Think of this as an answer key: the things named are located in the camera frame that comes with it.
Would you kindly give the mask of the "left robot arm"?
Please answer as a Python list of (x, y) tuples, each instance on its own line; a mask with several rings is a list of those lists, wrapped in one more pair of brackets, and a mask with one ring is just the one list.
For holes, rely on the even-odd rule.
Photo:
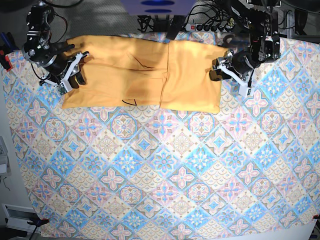
[(249, 43), (243, 50), (234, 52), (225, 37), (222, 46), (229, 50), (212, 61), (209, 72), (211, 81), (236, 81), (238, 94), (242, 97), (253, 94), (255, 69), (281, 57), (278, 13), (274, 11), (276, 1), (255, 0), (252, 4), (254, 7), (247, 8), (238, 0), (227, 0), (222, 5), (235, 25), (248, 34)]

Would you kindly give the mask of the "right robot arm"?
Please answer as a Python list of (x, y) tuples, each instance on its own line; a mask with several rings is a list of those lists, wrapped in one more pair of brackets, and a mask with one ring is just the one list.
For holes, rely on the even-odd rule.
[(51, 42), (50, 24), (57, 16), (54, 5), (44, 0), (31, 7), (26, 17), (28, 32), (22, 53), (32, 65), (37, 65), (48, 72), (47, 76), (38, 77), (39, 85), (51, 85), (58, 95), (63, 96), (86, 84), (80, 63), (90, 53), (77, 52), (67, 57), (65, 53), (73, 50), (74, 44), (66, 41)]

